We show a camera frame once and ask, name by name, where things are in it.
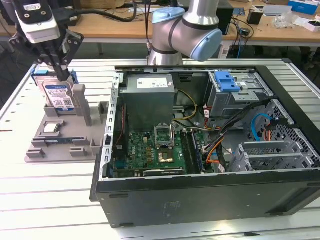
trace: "cardboard box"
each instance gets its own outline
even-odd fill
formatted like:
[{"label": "cardboard box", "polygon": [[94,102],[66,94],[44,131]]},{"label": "cardboard box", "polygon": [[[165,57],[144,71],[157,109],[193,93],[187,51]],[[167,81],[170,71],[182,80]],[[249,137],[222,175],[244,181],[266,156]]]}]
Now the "cardboard box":
[{"label": "cardboard box", "polygon": [[314,33],[320,32],[320,21],[310,20],[303,27]]},{"label": "cardboard box", "polygon": [[81,0],[83,9],[115,9],[124,4],[125,0]]},{"label": "cardboard box", "polygon": [[291,10],[293,12],[313,15],[318,8],[318,3],[314,1],[290,0],[288,6],[292,6]]}]

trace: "floor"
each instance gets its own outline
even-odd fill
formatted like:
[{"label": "floor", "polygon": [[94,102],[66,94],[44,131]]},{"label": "floor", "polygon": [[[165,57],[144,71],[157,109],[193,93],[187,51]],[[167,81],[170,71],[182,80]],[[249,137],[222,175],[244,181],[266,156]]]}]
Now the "floor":
[{"label": "floor", "polygon": [[[309,79],[320,87],[320,66],[312,64],[302,64],[301,52],[298,47],[263,47],[263,53],[258,52],[253,46],[247,46],[241,51],[240,58],[244,59],[274,59],[289,58],[298,66]],[[144,44],[127,44],[127,43],[106,43],[103,44],[103,55],[99,55],[95,43],[84,43],[76,59],[144,59],[147,56],[147,48]],[[237,49],[229,57],[233,58],[237,54]],[[6,103],[13,93],[21,79],[25,76],[33,60],[30,57],[19,53],[9,53],[4,51],[0,54],[0,109]]]}]

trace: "desk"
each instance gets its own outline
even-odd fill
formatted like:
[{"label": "desk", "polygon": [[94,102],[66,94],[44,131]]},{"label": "desk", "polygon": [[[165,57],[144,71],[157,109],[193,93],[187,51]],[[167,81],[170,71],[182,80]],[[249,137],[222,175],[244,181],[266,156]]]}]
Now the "desk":
[{"label": "desk", "polygon": [[[79,83],[85,84],[89,104],[96,106],[110,100],[115,66],[145,64],[145,60],[138,59],[74,60],[70,68],[77,71]],[[212,59],[204,63],[185,60],[184,64],[267,66],[306,111],[314,108],[312,104],[319,106],[319,90],[292,64],[280,59]],[[319,238],[320,199],[292,216],[112,229],[100,204],[89,201],[93,162],[24,162],[45,114],[45,99],[30,77],[34,68],[45,66],[33,65],[0,111],[1,240],[88,240],[93,236],[106,240]],[[247,232],[260,236],[245,236]]]},{"label": "desk", "polygon": [[[250,9],[250,3],[229,1],[235,8]],[[265,3],[254,0],[253,5],[265,5]],[[115,13],[121,17],[129,17],[132,13]],[[300,17],[313,19],[314,16],[294,12]],[[246,16],[238,16],[240,20],[247,20]],[[254,28],[254,35],[248,41],[247,45],[252,46],[286,46],[286,47],[320,47],[320,33],[310,32],[309,30],[296,26],[295,28],[276,29],[272,26],[273,17],[262,16],[259,25],[252,25]],[[11,34],[16,32],[14,26],[7,26],[3,18],[1,19],[6,28]],[[74,32],[84,35],[85,43],[146,43],[146,32],[144,16],[139,16],[138,20],[129,23],[117,22],[106,19],[103,16],[90,14],[82,16],[78,25],[70,27]],[[152,24],[149,24],[149,37],[152,38]],[[228,35],[223,36],[222,47],[220,49],[219,58],[226,58],[228,50],[237,37],[237,31],[234,25],[230,26]],[[0,40],[6,41],[9,39],[8,34],[0,25]]]}]

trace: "power supply label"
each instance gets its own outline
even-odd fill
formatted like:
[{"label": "power supply label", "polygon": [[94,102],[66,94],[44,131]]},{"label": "power supply label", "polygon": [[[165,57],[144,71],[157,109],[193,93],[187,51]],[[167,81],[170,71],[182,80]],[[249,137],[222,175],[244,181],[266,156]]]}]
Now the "power supply label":
[{"label": "power supply label", "polygon": [[72,111],[75,108],[71,97],[67,94],[68,87],[66,85],[47,85],[45,91],[55,109]]},{"label": "power supply label", "polygon": [[156,89],[156,88],[167,88],[168,82],[165,77],[150,77],[150,78],[139,78],[137,80],[138,89]]}]

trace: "silver metal table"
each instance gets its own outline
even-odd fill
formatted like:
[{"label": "silver metal table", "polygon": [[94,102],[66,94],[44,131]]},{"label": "silver metal table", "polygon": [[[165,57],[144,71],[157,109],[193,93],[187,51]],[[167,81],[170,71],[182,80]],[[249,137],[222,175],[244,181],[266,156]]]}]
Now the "silver metal table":
[{"label": "silver metal table", "polygon": [[[70,68],[86,85],[90,105],[96,106],[110,98],[115,66],[145,64],[138,59],[74,60]],[[185,64],[267,66],[320,128],[319,90],[290,63],[219,59]],[[32,66],[0,111],[0,239],[320,239],[320,200],[292,216],[112,229],[100,204],[89,200],[94,162],[24,162],[44,116],[45,99],[30,78],[34,68],[44,66]],[[260,236],[246,236],[248,232]]]}]

